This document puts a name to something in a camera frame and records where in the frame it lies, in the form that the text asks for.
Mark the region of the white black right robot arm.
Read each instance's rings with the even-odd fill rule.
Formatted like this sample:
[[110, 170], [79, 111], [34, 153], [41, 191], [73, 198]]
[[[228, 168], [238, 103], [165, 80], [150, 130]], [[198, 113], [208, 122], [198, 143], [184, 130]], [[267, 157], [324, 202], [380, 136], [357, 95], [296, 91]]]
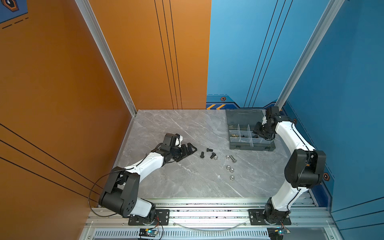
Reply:
[[267, 224], [280, 224], [289, 216], [293, 203], [323, 181], [326, 154], [309, 144], [294, 122], [282, 116], [276, 106], [266, 110], [263, 121], [256, 124], [254, 133], [265, 140], [280, 136], [291, 153], [284, 169], [285, 181], [279, 191], [268, 199], [263, 212]]

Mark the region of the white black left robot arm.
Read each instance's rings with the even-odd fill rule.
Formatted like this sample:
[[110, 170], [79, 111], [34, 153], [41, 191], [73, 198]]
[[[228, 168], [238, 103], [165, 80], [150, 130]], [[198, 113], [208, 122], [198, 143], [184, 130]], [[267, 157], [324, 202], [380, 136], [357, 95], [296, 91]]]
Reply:
[[166, 164], [179, 162], [194, 154], [197, 148], [191, 143], [183, 144], [179, 134], [166, 134], [148, 155], [127, 167], [115, 167], [99, 198], [99, 205], [123, 218], [138, 217], [150, 224], [156, 217], [156, 205], [138, 197], [143, 179]]

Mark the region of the silver bolt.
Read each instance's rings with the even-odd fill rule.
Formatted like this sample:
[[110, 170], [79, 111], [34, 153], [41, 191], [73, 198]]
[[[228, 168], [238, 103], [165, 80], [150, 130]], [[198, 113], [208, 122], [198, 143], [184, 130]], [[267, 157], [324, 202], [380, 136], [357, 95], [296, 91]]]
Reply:
[[231, 160], [232, 160], [233, 163], [236, 163], [236, 162], [237, 162], [237, 160], [236, 160], [233, 156], [230, 156], [230, 158], [231, 158]]

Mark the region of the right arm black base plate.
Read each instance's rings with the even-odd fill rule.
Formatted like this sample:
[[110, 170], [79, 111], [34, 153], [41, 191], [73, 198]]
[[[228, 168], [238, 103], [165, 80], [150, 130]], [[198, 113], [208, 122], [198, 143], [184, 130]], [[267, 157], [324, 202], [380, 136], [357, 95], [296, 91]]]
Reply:
[[249, 209], [249, 220], [252, 226], [290, 226], [292, 224], [289, 212], [264, 209]]

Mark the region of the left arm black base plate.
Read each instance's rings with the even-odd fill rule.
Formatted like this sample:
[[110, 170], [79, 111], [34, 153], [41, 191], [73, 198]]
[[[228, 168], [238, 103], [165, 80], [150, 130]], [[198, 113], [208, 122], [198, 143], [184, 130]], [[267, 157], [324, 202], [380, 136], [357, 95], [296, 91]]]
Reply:
[[170, 219], [169, 209], [156, 209], [151, 211], [147, 217], [135, 215], [129, 217], [129, 226], [155, 226], [157, 224], [167, 226]]

